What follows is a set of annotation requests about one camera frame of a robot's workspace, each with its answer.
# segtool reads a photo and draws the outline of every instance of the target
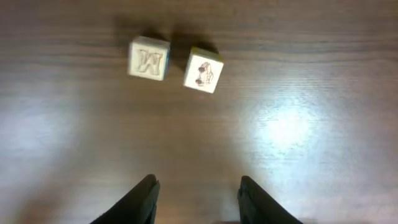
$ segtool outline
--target block with letter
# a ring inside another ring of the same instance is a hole
[[[129,74],[163,80],[169,63],[170,42],[137,37],[130,44]]]
[[[224,63],[219,54],[193,47],[185,71],[184,85],[213,93]]]

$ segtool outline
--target block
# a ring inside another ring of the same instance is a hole
[[[163,80],[169,63],[170,42],[137,37],[130,44],[129,74]]]
[[[219,54],[193,47],[185,71],[184,85],[214,93],[224,63]]]

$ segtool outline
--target black object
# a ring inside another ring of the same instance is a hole
[[[238,203],[241,224],[303,224],[248,176],[241,179]]]
[[[91,224],[154,224],[159,190],[155,175],[147,175]]]
[[[159,190],[155,175],[147,175],[91,224],[154,224]],[[241,179],[238,203],[241,224],[303,224],[248,176]]]

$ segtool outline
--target white cube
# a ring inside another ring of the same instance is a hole
[[[219,54],[193,47],[185,71],[184,85],[214,93],[224,63]]]
[[[130,44],[129,74],[163,80],[169,62],[170,42],[137,37]]]

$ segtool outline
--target brown wooden surface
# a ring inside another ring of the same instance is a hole
[[[127,76],[142,32],[163,82]],[[193,43],[225,59],[184,88]],[[3,0],[0,223],[89,223],[146,174],[156,224],[239,218],[250,175],[291,214],[398,223],[396,0]]]

